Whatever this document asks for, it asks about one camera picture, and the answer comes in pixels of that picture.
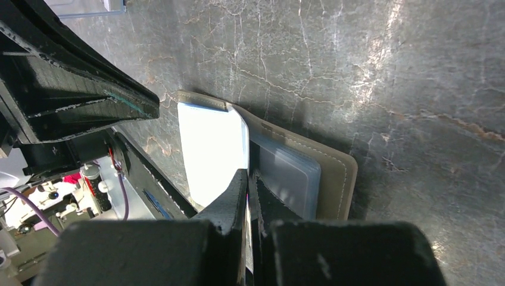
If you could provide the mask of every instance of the wire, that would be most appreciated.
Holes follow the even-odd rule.
[[[49,221],[49,219],[42,213],[42,211],[27,197],[25,197],[22,193],[16,191],[13,188],[2,188],[2,190],[10,192],[11,194],[15,195],[16,197],[22,199],[32,210],[35,212],[35,214],[40,218],[41,221],[43,221],[49,230],[56,236],[60,235],[60,231]]]
[[[128,203],[128,196],[126,195],[126,189],[123,184],[123,173],[117,172],[117,178],[119,179],[119,186],[121,187],[121,192],[123,193],[124,198],[124,216],[123,220],[128,219],[128,215],[130,215],[130,204]]]
[[[121,170],[121,167],[119,164],[117,164],[116,160],[114,159],[114,152],[112,151],[112,148],[109,147],[109,155],[111,156],[112,160],[112,165],[117,171],[117,179],[119,180],[119,186],[121,187],[121,192],[123,193],[123,199],[124,199],[124,216],[123,220],[127,220],[128,216],[130,215],[130,204],[128,203],[128,196],[126,194],[126,188],[124,188],[124,183],[123,183],[123,171]]]
[[[0,217],[4,217],[5,214],[13,207],[13,205],[15,204],[15,201],[17,200],[17,197],[16,198],[13,198],[12,200],[10,200],[9,202],[5,203],[5,205],[9,204],[10,202],[13,202],[12,205],[9,206],[9,208],[7,208],[4,213],[0,216]]]

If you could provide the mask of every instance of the table surface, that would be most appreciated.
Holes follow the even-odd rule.
[[[184,194],[178,89],[351,154],[351,218],[415,223],[450,284],[505,284],[505,2],[130,0],[65,24],[160,97],[126,128]]]

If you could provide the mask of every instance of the tan wallet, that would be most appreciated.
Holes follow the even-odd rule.
[[[238,105],[182,90],[177,91],[177,97],[180,102],[218,110],[232,106],[250,129],[315,159],[321,165],[316,219],[347,219],[358,172],[358,164],[350,155],[271,124]]]

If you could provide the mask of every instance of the red object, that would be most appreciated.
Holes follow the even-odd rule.
[[[80,178],[81,178],[80,173],[75,173],[75,174],[63,177],[63,182],[77,184],[79,182]]]
[[[91,186],[91,182],[86,177],[84,177],[84,181],[86,182],[86,185],[88,186],[88,189],[91,192],[91,194],[93,195],[93,197],[95,197],[95,191],[93,191],[93,187]]]
[[[109,155],[111,156],[112,165],[114,166],[115,170],[118,171],[118,172],[120,172],[121,171],[121,167],[116,164],[116,160],[114,158],[114,152],[112,151],[112,148],[110,148],[110,147],[109,147]]]

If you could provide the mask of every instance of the white plastic part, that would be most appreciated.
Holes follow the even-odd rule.
[[[0,250],[2,250],[7,257],[13,257],[19,254],[16,241],[6,229],[0,230]]]
[[[182,157],[191,198],[207,207],[230,184],[238,169],[249,167],[249,132],[238,112],[180,102]]]
[[[101,181],[100,183],[98,183],[98,189],[101,192],[108,192],[109,191],[109,187],[107,187],[107,184],[105,183],[105,181]]]
[[[23,153],[19,148],[13,148],[9,157],[0,159],[0,188],[17,186],[25,184],[30,176],[25,176],[23,168],[28,167]]]
[[[71,203],[65,206],[65,210],[61,213],[56,213],[56,217],[64,217],[71,212],[75,212],[77,210],[77,204]]]
[[[104,0],[104,6],[107,11],[117,11],[121,10],[121,6],[124,5],[122,0]]]

